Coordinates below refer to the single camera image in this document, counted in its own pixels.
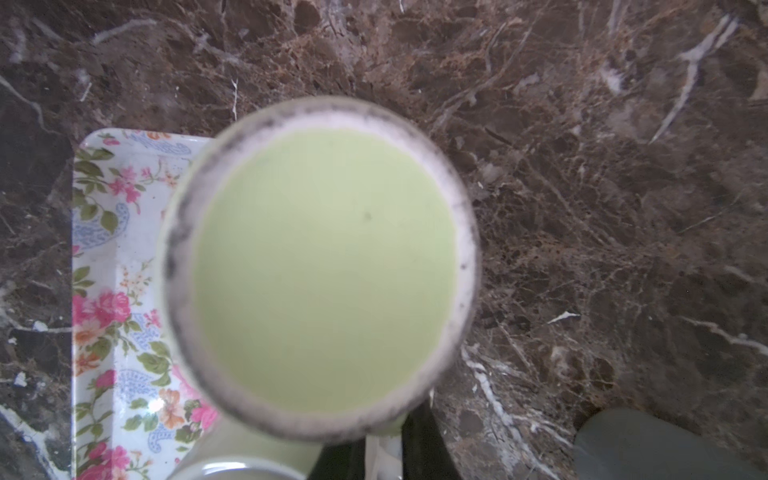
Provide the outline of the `light green ceramic mug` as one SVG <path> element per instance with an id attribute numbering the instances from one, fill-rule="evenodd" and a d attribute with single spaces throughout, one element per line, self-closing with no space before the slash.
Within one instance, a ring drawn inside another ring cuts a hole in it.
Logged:
<path id="1" fill-rule="evenodd" d="M 401 116 L 338 96 L 271 105 L 210 140 L 166 209 L 157 261 L 161 318 L 204 398 L 325 443 L 426 399 L 481 278 L 447 157 Z"/>

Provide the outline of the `grey ceramic mug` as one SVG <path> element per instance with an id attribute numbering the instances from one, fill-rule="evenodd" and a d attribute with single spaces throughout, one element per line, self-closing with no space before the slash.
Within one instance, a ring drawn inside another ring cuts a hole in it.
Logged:
<path id="1" fill-rule="evenodd" d="M 765 479 L 767 474 L 688 430 L 613 408 L 589 418 L 574 442 L 580 479 Z"/>

